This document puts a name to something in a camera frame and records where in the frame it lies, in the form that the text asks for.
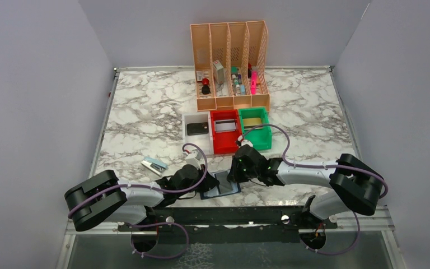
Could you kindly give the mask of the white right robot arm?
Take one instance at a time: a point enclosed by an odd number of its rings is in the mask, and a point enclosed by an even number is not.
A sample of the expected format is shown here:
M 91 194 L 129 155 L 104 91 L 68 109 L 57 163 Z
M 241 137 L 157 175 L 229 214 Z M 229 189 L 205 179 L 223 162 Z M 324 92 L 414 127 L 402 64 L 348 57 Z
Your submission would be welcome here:
M 305 184 L 329 188 L 329 192 L 310 198 L 301 212 L 301 222 L 314 228 L 331 215 L 345 211 L 372 216 L 378 201 L 387 193 L 383 177 L 351 154 L 323 163 L 267 159 L 245 145 L 232 158 L 227 179 L 243 183 L 257 179 L 267 186 Z

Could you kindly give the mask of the gold card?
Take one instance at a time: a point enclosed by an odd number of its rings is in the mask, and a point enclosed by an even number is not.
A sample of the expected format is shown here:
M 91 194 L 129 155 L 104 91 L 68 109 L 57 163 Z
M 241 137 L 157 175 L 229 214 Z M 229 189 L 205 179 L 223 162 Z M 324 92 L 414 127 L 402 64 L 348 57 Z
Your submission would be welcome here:
M 242 123 L 244 126 L 244 130 L 252 129 L 258 125 L 263 124 L 261 118 L 243 118 Z

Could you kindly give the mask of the grey card from holder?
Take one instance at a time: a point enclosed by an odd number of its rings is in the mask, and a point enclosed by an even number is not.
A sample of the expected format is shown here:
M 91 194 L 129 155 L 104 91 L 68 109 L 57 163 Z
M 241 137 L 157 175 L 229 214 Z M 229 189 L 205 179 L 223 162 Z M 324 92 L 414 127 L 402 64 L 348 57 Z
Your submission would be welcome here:
M 188 123 L 186 125 L 187 136 L 205 135 L 208 133 L 209 133 L 208 122 Z

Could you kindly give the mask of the silver card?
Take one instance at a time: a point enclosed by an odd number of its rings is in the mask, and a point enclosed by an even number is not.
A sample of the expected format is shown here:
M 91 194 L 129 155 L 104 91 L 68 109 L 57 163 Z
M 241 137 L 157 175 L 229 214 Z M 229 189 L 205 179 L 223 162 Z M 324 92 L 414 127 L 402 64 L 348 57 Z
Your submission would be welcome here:
M 214 121 L 214 129 L 216 133 L 233 132 L 237 130 L 237 124 L 234 119 L 216 120 Z

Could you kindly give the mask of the white plastic bin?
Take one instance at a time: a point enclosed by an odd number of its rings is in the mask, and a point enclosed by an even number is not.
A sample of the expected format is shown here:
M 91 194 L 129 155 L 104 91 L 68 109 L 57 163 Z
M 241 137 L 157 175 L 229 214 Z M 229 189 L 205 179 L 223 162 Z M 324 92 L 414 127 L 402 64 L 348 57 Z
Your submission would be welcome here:
M 209 133 L 195 136 L 186 135 L 186 125 L 188 123 L 208 122 Z M 213 136 L 211 126 L 211 115 L 209 112 L 188 113 L 182 115 L 182 137 L 183 143 L 193 143 L 199 146 L 207 156 L 214 154 Z

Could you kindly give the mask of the navy blue card holder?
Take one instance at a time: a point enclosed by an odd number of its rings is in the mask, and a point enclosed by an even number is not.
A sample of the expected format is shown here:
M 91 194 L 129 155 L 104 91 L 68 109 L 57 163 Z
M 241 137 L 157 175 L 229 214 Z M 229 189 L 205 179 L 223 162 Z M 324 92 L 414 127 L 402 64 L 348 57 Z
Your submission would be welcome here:
M 241 187 L 238 183 L 230 182 L 228 180 L 228 170 L 217 171 L 209 173 L 207 179 L 213 181 L 216 180 L 217 183 L 211 189 L 200 194 L 201 200 L 207 200 L 216 197 L 229 196 L 241 192 Z

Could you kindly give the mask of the pink highlighter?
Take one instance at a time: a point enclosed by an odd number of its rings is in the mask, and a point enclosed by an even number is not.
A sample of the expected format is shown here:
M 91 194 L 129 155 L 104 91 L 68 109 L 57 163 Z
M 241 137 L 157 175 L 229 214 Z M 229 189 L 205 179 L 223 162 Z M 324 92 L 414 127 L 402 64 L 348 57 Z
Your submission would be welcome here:
M 251 95 L 256 94 L 257 78 L 258 78 L 258 72 L 257 71 L 251 71 L 251 82 L 250 82 Z

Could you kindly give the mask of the red plastic bin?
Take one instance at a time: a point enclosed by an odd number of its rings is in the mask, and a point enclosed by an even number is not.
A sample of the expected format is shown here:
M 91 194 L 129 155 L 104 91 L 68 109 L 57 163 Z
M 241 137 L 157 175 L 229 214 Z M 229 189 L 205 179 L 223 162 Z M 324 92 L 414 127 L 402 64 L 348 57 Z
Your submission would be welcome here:
M 239 148 L 237 139 L 241 135 L 241 123 L 237 110 L 213 110 L 210 112 L 211 126 L 213 136 L 214 154 L 232 154 Z M 237 130 L 233 132 L 216 133 L 214 121 L 234 119 L 237 124 Z

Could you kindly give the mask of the peach desk file organizer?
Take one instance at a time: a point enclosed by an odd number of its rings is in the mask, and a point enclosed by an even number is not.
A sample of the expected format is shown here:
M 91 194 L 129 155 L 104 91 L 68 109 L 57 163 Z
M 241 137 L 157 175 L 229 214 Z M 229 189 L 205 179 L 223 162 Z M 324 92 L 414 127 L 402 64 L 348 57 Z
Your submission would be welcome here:
M 265 79 L 268 28 L 264 20 L 190 25 L 195 68 L 196 108 L 199 112 L 264 107 L 270 111 Z M 218 85 L 212 63 L 221 61 L 225 81 Z M 251 71 L 258 72 L 256 94 L 251 95 Z M 202 79 L 211 93 L 201 93 Z

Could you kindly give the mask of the green plastic bin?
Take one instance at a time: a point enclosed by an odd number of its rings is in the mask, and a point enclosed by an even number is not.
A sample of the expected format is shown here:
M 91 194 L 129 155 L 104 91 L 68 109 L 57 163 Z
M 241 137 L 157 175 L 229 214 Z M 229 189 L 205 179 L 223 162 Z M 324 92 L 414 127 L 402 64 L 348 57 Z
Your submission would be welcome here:
M 260 108 L 243 108 L 238 110 L 239 118 L 241 121 L 241 130 L 244 135 L 249 130 L 244 130 L 242 123 L 243 118 L 261 118 L 263 124 L 269 124 L 268 113 L 264 107 Z M 272 130 L 269 126 L 261 126 L 253 129 L 249 134 L 245 136 L 246 139 L 250 140 L 254 148 L 261 150 L 270 150 L 272 148 Z

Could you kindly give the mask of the light blue stapler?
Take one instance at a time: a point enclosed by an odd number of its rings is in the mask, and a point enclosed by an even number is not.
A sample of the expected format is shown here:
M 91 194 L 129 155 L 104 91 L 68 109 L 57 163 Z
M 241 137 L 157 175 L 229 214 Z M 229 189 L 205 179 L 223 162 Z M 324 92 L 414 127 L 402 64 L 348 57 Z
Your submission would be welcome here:
M 141 164 L 158 175 L 161 175 L 168 168 L 167 164 L 147 156 L 141 161 Z

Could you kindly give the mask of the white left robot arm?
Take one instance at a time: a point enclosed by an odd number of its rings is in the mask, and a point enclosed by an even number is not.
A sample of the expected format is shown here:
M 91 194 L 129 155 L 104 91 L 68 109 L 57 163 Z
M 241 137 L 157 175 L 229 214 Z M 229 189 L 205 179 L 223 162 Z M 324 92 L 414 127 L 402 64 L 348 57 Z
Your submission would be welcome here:
M 219 186 L 205 166 L 186 164 L 174 175 L 150 183 L 132 184 L 105 170 L 69 189 L 64 194 L 68 218 L 77 231 L 90 230 L 102 222 L 128 222 L 140 230 L 153 225 L 150 208 L 164 208 L 181 196 L 204 193 Z

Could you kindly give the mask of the red and black stamp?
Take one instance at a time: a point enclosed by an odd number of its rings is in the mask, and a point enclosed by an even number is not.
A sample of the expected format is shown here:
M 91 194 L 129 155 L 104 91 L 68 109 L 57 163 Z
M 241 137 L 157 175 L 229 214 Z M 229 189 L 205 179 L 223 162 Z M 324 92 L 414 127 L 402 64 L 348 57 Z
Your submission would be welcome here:
M 209 95 L 211 93 L 211 88 L 209 87 L 209 84 L 210 84 L 210 80 L 208 78 L 202 79 L 201 93 L 203 95 Z

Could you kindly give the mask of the white box in organizer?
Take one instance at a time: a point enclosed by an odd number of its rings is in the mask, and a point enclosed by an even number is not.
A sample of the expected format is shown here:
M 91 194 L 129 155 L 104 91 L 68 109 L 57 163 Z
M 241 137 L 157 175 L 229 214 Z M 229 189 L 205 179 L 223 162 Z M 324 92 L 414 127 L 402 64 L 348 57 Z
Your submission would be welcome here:
M 225 81 L 225 69 L 221 61 L 215 60 L 212 63 L 212 72 L 215 82 L 220 85 Z

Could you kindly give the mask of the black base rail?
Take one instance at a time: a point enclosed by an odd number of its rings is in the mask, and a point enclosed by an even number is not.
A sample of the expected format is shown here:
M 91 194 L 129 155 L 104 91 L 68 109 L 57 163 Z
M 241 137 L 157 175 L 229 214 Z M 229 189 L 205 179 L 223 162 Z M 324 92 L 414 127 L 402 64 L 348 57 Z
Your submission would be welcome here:
M 147 223 L 156 227 L 118 226 L 138 241 L 159 244 L 299 243 L 308 234 L 336 229 L 330 220 L 306 220 L 302 206 L 166 207 L 150 209 Z

